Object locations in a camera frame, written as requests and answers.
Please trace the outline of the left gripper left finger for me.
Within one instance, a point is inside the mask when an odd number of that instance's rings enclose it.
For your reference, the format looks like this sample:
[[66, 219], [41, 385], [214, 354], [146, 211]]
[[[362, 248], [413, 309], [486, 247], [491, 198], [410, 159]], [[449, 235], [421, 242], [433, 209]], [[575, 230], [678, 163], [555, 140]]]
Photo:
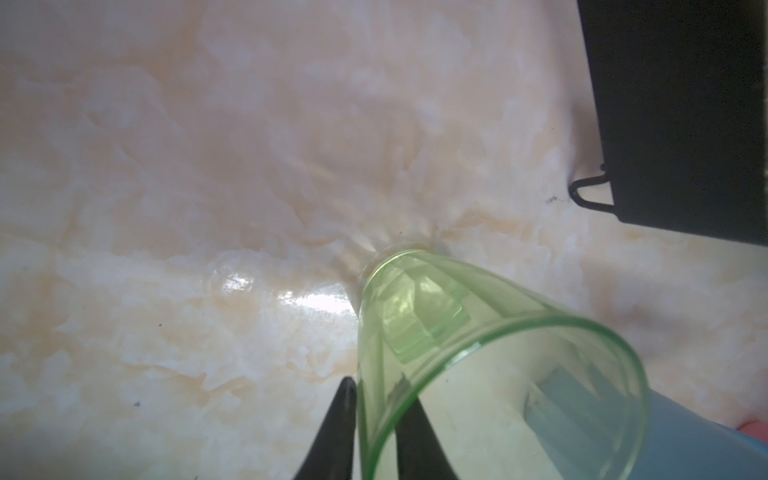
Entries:
[[352, 377], [346, 376], [336, 390], [295, 480], [352, 478], [356, 407], [357, 385]]

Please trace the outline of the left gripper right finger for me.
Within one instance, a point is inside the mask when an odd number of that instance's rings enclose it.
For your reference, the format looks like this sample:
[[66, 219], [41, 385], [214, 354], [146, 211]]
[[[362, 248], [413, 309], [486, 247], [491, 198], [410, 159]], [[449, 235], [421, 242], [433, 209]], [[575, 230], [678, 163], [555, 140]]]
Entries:
[[458, 479], [418, 398], [399, 420], [395, 435], [400, 480]]

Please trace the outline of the green transparent cup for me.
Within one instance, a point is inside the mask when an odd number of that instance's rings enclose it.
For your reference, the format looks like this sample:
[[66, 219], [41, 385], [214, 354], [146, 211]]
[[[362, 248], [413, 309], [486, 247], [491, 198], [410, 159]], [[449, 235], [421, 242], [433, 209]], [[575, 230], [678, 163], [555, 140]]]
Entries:
[[614, 331], [482, 268], [423, 250], [377, 266], [358, 336], [361, 474], [399, 479], [396, 426], [418, 398], [458, 479], [565, 479], [523, 418], [556, 369], [635, 395], [644, 367]]

